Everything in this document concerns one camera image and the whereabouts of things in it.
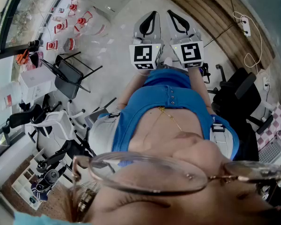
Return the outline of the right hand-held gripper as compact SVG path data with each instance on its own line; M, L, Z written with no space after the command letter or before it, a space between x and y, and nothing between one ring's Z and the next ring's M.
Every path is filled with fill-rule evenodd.
M172 10L167 11L166 18L172 40L170 45L182 68L201 67L204 63L204 46L201 34L196 32L194 20L185 13Z

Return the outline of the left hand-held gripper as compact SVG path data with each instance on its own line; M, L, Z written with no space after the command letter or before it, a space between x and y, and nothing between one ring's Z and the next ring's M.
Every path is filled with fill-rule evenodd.
M155 70L164 48L159 13L151 11L142 16L134 25L133 36L129 45L131 64L139 71ZM145 36L154 40L141 39Z

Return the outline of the person's right forearm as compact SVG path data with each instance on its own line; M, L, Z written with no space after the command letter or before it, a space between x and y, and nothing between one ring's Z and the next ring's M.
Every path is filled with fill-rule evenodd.
M202 97L209 113L215 114L215 112L212 109L209 93L207 91L207 88L205 86L201 73L199 71L199 68L198 67L189 68L188 75L189 75L189 79L190 79L191 88Z

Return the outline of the person's left forearm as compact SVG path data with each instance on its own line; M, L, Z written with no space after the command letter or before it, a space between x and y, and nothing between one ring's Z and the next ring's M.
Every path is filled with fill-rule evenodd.
M118 104L117 104L118 109L122 110L127 106L132 94L144 85L149 74L150 74L149 70L136 72L134 77L130 80L130 82L124 89L122 95L118 98Z

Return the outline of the black handheld screen device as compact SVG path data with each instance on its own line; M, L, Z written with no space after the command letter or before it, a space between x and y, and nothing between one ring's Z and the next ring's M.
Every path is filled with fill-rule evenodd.
M208 70L208 64L207 63L203 63L203 65L199 68L199 71L201 73L202 77L206 77L207 81L204 81L204 83L206 84L210 84L210 73Z

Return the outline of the person's blue top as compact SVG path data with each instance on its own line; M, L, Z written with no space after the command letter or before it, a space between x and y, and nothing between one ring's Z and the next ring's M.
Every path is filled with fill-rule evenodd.
M157 149L177 135L191 134L210 141L228 159L239 149L231 125L210 114L202 97L191 88L188 73L173 69L152 71L127 106L99 116L89 135L96 154Z

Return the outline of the black office chair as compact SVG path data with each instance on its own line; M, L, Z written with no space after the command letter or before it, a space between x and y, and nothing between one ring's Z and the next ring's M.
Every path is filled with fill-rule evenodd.
M50 169L56 169L59 163L68 155L71 159L78 155L94 157L96 154L86 143L78 144L75 140L66 140L63 146L49 158L39 161L37 171L39 173L48 172Z
M7 142L9 142L9 136L11 128L16 128L28 123L40 124L46 118L48 113L55 111L60 105L61 101L51 108L49 105L50 96L46 94L43 99L42 105L34 104L31 108L24 110L23 112L15 113L10 115L7 119L5 126L2 127L3 135Z
M261 104L261 96L254 82L254 73L248 73L244 68L239 68L231 78L226 80L221 65L216 65L216 69L221 71L222 81L220 89L214 88L208 92L214 94L212 109L220 117L224 118L234 127L240 127L247 121L258 126L257 134L264 132L274 118L269 116L266 121L252 117L252 113Z

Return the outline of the black folding chair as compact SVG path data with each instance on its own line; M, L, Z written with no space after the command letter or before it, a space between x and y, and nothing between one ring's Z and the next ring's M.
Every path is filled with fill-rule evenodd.
M82 82L86 80L90 75L103 68L103 66L99 66L96 69L92 69L76 57L79 54L81 54L81 52L74 53L65 58L58 55L54 64L51 64L44 59L40 60L42 65L45 65L55 75L54 85L57 90L59 90L70 100L76 98L79 90L91 93L89 89L82 86ZM84 75L82 71L68 62L70 58L73 58L75 61L88 68L90 72Z

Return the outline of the grey folding chair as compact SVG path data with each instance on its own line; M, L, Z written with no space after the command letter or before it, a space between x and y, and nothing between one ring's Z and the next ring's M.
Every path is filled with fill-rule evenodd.
M109 103L103 107L97 107L90 115L85 117L86 124L89 128L92 128L93 124L96 122L101 114L108 113L107 107L111 105L117 98L113 98Z

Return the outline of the white cardboard boxes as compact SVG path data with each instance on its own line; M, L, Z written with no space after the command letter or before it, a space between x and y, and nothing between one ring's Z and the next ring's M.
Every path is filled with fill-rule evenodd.
M46 66L20 73L18 81L22 91L22 101L28 104L56 90L55 78L56 76Z

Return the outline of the gold rimmed glasses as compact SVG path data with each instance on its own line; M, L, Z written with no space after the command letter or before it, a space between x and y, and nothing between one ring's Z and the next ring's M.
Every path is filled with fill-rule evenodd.
M87 169L101 185L122 192L151 196L197 193L212 181L268 184L281 180L281 165L254 161L225 163L223 174L207 175L197 166L169 157L136 152L109 152L95 157L73 158L73 179L82 178L78 167Z

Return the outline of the silver laptop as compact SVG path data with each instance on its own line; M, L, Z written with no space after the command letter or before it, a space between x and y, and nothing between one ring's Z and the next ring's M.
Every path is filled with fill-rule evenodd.
M281 138L275 136L259 151L259 161L281 165Z

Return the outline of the white shelf unit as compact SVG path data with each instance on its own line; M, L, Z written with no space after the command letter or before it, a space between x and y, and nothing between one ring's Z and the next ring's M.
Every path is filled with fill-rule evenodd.
M31 160L27 168L20 174L20 176L12 184L14 191L33 209L38 210L42 201L36 199L31 191L31 185L33 182L37 181L41 173L37 171L37 164L39 161L45 160L44 148L42 148L38 153L36 150L33 152L35 155Z

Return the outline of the teal cloth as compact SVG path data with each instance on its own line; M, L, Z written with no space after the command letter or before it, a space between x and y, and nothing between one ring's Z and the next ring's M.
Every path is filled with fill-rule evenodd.
M90 223L68 222L52 219L46 215L40 217L31 216L26 213L16 212L13 225L91 225Z

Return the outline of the black window frame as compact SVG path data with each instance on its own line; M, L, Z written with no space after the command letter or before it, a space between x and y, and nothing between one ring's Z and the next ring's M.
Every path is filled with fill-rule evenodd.
M61 0L0 0L0 60L23 53L35 52L28 42L44 40L53 35L49 23L53 10Z

